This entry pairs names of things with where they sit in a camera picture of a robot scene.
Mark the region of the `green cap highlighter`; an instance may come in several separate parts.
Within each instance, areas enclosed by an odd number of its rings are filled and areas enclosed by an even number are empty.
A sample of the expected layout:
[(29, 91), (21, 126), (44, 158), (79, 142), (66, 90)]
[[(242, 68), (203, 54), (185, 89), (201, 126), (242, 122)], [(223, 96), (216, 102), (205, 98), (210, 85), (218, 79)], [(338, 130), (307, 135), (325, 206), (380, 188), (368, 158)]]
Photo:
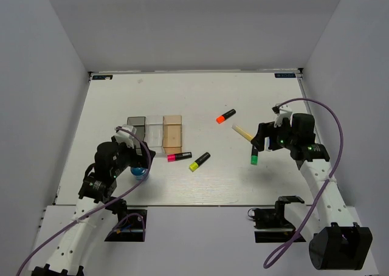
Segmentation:
[(250, 156), (250, 164), (258, 165), (258, 150), (254, 145), (252, 145), (251, 156)]

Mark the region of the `pastel yellow marker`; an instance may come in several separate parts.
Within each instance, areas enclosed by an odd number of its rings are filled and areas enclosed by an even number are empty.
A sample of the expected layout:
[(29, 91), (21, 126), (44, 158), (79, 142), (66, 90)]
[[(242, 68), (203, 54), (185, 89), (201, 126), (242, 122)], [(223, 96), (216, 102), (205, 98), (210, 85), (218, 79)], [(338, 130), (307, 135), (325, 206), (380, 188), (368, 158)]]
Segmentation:
[(251, 142), (253, 139), (253, 136), (249, 134), (247, 131), (243, 130), (240, 126), (233, 124), (232, 129), (236, 131), (240, 136), (245, 138), (247, 141)]

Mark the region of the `orange cap highlighter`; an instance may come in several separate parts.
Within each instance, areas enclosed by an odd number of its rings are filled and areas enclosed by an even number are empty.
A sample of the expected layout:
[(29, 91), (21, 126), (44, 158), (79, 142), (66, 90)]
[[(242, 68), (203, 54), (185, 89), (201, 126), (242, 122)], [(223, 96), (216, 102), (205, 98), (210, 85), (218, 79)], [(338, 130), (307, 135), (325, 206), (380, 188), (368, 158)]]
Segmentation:
[(231, 109), (227, 112), (225, 112), (224, 114), (220, 115), (217, 119), (216, 119), (216, 122), (218, 124), (220, 123), (223, 123), (224, 121), (226, 121), (227, 119), (231, 118), (231, 116), (235, 115), (236, 114), (236, 110), (235, 109)]

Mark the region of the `pink cap highlighter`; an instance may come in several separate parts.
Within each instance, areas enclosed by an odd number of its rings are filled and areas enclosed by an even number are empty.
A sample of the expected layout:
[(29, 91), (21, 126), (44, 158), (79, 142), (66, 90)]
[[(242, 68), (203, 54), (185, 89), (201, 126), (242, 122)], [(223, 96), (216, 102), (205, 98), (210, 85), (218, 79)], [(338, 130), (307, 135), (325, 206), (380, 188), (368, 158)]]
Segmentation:
[(169, 154), (167, 156), (167, 161), (174, 162), (174, 161), (179, 161), (179, 160), (184, 160), (189, 158), (192, 158), (191, 152), (176, 153), (176, 154)]

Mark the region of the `yellow cap highlighter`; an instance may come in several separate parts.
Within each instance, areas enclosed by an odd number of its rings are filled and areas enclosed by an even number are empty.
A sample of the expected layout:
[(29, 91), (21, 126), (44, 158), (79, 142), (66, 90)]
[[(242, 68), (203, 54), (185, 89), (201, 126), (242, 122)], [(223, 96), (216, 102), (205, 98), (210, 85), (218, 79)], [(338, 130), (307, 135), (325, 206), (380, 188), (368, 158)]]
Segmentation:
[(192, 172), (196, 171), (205, 161), (210, 158), (210, 156), (210, 153), (205, 152), (202, 156), (200, 156), (192, 164), (190, 164), (189, 169)]

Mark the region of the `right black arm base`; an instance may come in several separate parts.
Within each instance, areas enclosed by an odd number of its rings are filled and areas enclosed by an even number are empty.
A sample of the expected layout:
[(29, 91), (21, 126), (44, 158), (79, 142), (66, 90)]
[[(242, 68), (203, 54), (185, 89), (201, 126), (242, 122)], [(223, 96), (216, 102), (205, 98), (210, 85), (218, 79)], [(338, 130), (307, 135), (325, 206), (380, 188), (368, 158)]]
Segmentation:
[(299, 196), (280, 196), (272, 208), (254, 207), (247, 216), (254, 224), (256, 243), (286, 243), (295, 233), (295, 226), (284, 216), (285, 205), (304, 204)]

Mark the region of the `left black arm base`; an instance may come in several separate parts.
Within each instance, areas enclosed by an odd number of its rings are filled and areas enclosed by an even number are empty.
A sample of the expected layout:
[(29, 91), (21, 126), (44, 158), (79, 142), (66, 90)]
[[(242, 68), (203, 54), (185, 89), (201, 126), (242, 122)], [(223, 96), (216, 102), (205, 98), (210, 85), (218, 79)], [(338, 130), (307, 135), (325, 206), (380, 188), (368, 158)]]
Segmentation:
[(145, 241), (147, 209), (130, 208), (124, 199), (120, 199), (107, 210), (117, 217), (117, 224), (108, 233), (106, 242), (142, 243)]

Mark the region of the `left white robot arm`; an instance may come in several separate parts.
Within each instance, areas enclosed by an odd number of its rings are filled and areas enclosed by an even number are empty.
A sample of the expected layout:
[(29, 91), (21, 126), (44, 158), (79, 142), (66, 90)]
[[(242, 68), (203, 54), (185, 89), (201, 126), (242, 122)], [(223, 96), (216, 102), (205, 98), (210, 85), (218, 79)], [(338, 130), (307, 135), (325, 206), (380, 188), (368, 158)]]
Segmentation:
[(60, 242), (43, 267), (35, 267), (32, 275), (83, 275), (81, 259), (91, 235), (102, 226), (107, 215), (116, 227), (125, 225), (129, 216), (126, 201), (112, 194), (116, 179), (129, 167), (150, 169), (156, 155), (145, 142), (140, 154), (125, 142), (103, 142), (97, 147), (94, 163), (85, 171), (78, 201), (67, 227), (59, 231)]

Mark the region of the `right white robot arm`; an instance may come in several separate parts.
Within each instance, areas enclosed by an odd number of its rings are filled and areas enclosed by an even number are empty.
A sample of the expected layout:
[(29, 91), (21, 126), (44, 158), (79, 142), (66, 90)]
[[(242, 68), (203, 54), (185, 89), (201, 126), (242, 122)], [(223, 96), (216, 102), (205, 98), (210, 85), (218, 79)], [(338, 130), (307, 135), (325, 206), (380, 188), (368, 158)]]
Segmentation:
[(324, 145), (315, 141), (315, 120), (309, 114), (279, 116), (260, 123), (251, 144), (258, 151), (289, 150), (314, 202), (299, 196), (280, 196), (272, 209), (255, 209), (257, 229), (291, 229), (291, 240), (309, 243), (309, 257), (317, 270), (358, 271), (363, 268), (373, 236), (350, 214)]

